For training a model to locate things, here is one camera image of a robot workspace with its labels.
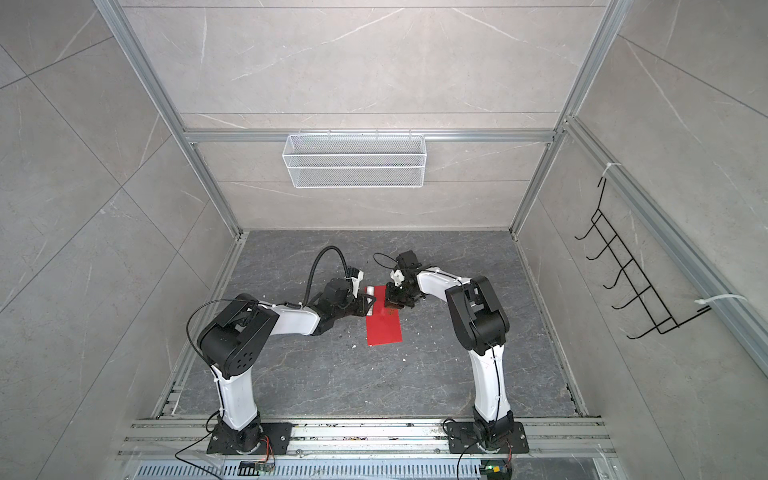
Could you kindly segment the red envelope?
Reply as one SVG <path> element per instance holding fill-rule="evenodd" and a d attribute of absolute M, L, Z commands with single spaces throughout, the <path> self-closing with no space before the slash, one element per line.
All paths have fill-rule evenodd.
<path fill-rule="evenodd" d="M 368 345 L 401 343 L 403 336 L 399 311 L 385 306 L 385 286 L 368 286 L 367 288 L 373 288 L 375 296 L 372 312 L 366 316 Z"/>

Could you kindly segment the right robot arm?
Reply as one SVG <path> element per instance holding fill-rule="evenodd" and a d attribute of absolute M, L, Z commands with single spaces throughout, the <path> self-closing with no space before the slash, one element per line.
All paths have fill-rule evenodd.
<path fill-rule="evenodd" d="M 390 273 L 385 298 L 389 305 L 414 307 L 427 296 L 446 303 L 454 333 L 467 350 L 474 381 L 473 430 L 477 445 L 497 449 L 514 430 L 514 414 L 506 394 L 503 355 L 510 322 L 484 276 L 457 276 L 437 267 Z"/>

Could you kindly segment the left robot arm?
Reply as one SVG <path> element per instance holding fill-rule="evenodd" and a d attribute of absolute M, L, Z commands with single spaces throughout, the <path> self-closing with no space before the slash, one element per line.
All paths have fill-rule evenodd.
<path fill-rule="evenodd" d="M 200 332 L 196 349 L 213 375 L 219 410 L 210 450 L 251 454 L 267 450 L 254 399 L 252 367 L 273 336 L 319 336 L 346 317 L 365 317 L 376 297 L 352 278 L 331 280 L 300 303 L 262 302 L 250 294 L 229 301 Z"/>

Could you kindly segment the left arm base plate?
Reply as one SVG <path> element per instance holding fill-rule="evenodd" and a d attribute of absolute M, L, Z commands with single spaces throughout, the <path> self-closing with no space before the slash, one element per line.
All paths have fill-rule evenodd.
<path fill-rule="evenodd" d="M 285 455 L 291 439 L 293 424 L 288 422 L 261 423 L 236 431 L 223 421 L 214 427 L 207 454 L 262 455 L 267 447 L 275 455 Z"/>

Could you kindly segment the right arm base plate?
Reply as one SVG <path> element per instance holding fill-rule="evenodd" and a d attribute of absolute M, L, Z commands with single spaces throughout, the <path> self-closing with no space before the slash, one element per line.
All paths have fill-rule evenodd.
<path fill-rule="evenodd" d="M 490 430 L 481 422 L 459 422 L 446 419 L 441 423 L 452 454 L 528 454 L 530 447 L 520 422 L 502 423 Z"/>

